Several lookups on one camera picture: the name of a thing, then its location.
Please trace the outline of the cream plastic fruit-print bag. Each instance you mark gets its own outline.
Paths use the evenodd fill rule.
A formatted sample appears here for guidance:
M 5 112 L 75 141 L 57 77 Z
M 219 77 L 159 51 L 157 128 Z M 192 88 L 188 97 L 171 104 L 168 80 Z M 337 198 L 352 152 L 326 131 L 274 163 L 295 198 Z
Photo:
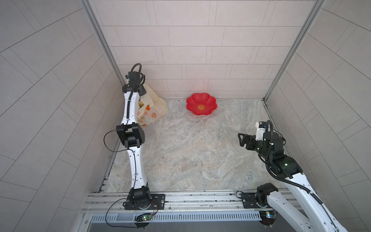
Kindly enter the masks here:
M 138 110 L 138 123 L 141 126 L 159 120 L 168 112 L 167 103 L 160 98 L 147 84 L 144 84 L 146 94 L 140 97 Z

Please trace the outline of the red flower-shaped plastic plate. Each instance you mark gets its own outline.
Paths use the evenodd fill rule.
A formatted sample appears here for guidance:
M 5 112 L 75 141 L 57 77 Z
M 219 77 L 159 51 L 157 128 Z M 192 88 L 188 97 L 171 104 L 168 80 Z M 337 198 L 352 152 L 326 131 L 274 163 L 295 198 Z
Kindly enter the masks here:
M 208 93 L 194 93 L 186 100 L 186 108 L 196 116 L 210 115 L 217 109 L 216 98 Z

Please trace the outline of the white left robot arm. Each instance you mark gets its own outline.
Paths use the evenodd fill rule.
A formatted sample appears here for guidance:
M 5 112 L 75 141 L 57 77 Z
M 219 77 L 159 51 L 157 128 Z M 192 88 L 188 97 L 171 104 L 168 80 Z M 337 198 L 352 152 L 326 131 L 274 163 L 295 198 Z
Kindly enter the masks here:
M 130 71 L 128 83 L 122 88 L 125 97 L 125 110 L 122 122 L 116 132 L 127 152 L 131 170 L 131 189 L 125 203 L 126 210 L 146 210 L 152 203 L 148 181 L 142 164 L 142 147 L 145 143 L 145 132 L 138 121 L 139 100 L 146 93 L 145 75 Z

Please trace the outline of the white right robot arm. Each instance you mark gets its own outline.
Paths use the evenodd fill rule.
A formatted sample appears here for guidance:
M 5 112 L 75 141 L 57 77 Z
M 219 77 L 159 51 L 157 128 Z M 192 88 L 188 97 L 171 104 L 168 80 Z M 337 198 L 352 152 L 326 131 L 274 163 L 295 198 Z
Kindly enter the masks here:
M 261 135 L 238 135 L 241 147 L 257 152 L 269 175 L 281 181 L 294 195 L 304 213 L 284 199 L 272 183 L 257 187 L 256 201 L 260 207 L 277 211 L 297 232 L 345 232 L 346 228 L 329 212 L 309 184 L 298 163 L 284 152 L 285 139 L 276 132 Z

